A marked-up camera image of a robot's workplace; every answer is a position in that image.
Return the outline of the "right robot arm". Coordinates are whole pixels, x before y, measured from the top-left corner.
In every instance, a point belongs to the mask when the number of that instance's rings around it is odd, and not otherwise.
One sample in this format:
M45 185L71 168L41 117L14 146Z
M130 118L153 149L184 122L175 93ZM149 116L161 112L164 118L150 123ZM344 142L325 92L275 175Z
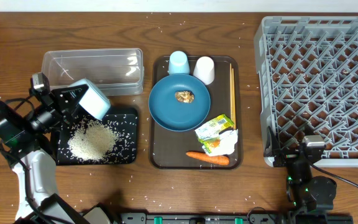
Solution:
M286 194L295 208L277 215L274 223L327 223L327 212L334 207L336 182L322 175L314 176L311 166L321 160L325 143L320 135L303 137L294 150L279 147L271 127L267 128L265 155L273 157L274 167L287 170Z

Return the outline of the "brown mushroom food scrap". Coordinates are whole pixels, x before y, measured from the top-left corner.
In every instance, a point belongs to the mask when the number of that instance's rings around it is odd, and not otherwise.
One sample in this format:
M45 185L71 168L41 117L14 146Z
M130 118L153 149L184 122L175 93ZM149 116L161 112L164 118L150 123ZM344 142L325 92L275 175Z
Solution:
M195 96L191 91L177 91L175 98L180 103L192 103L195 100Z

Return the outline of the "dark blue plate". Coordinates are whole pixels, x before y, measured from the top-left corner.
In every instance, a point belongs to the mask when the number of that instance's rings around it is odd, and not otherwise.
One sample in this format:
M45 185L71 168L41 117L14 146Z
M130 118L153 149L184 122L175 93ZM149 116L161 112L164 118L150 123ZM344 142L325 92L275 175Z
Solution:
M195 96L191 103L179 102L175 93L190 91ZM149 95L149 111L153 119L171 131L187 131L196 128L207 117L211 97L207 87L199 79L186 74L168 75L159 80Z

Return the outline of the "light blue bowl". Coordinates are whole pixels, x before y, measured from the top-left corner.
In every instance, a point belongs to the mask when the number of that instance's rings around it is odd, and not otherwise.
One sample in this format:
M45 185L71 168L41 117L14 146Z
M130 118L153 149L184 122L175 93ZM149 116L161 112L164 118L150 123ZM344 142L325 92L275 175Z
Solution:
M72 83L69 87L87 85L88 89L82 99L80 106L90 115L98 120L102 120L111 107L107 96L90 80L83 78Z

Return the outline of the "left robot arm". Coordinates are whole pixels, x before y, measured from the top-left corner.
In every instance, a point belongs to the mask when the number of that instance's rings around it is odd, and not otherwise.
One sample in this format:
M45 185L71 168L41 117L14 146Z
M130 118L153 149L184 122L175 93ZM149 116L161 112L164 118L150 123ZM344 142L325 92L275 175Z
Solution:
M51 90L33 84L29 95L40 102L22 117L0 101L0 153L19 181L19 208L16 223L115 223L100 205L79 213L57 190L55 153L45 134L73 120L79 108L102 118L110 108L107 97L92 83L83 81Z

